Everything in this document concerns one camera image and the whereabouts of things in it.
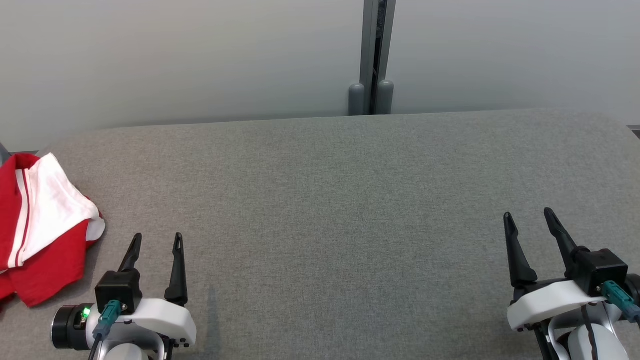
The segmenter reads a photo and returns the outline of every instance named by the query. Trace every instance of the red and white cloth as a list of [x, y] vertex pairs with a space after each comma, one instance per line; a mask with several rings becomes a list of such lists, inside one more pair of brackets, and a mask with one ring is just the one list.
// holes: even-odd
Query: red and white cloth
[[36, 306], [80, 280], [104, 228], [53, 154], [12, 156], [0, 168], [0, 300], [16, 293]]

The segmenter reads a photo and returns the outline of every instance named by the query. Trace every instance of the white stripe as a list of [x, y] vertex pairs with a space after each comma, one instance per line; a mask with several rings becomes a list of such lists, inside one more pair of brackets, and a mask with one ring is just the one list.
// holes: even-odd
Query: white stripe
[[18, 224], [15, 227], [15, 236], [13, 237], [13, 247], [11, 249], [11, 255], [9, 255], [8, 268], [15, 268], [15, 257], [18, 255], [18, 250], [22, 246], [22, 239], [24, 238], [24, 229], [27, 226], [27, 211], [28, 200], [27, 190], [24, 185], [24, 178], [22, 175], [23, 170], [15, 171], [15, 178], [18, 180], [18, 189], [20, 189], [20, 195], [22, 196], [22, 206], [20, 207], [20, 216], [18, 217]]

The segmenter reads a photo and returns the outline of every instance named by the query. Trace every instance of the red stripe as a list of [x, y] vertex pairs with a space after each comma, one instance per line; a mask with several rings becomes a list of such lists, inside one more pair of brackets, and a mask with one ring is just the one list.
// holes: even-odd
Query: red stripe
[[18, 258], [20, 257], [20, 252], [24, 247], [24, 243], [27, 241], [27, 230], [29, 229], [29, 213], [31, 212], [31, 203], [29, 201], [29, 187], [27, 186], [27, 175], [22, 169], [22, 180], [24, 181], [24, 192], [27, 193], [27, 222], [24, 224], [24, 234], [22, 235], [22, 245], [18, 249], [18, 253], [15, 255], [15, 267], [18, 267]]

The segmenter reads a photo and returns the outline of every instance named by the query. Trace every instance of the white fabric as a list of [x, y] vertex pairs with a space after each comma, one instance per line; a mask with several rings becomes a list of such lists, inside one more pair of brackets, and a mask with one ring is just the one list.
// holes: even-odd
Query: white fabric
[[20, 219], [23, 218], [22, 211], [26, 211], [26, 221], [23, 225], [19, 220], [17, 225], [14, 248], [8, 261], [10, 268], [22, 266], [27, 259], [87, 219], [90, 220], [87, 241], [102, 236], [105, 223], [98, 208], [71, 184], [53, 154], [44, 156], [30, 169], [16, 171], [16, 176], [19, 187], [24, 178], [26, 196], [22, 196]]

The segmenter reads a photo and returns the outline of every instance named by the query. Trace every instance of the folded clothing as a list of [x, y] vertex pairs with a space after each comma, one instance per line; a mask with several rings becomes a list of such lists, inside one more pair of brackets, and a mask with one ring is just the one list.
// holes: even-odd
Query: folded clothing
[[16, 293], [32, 307], [80, 280], [104, 228], [53, 154], [12, 156], [0, 168], [0, 299]]

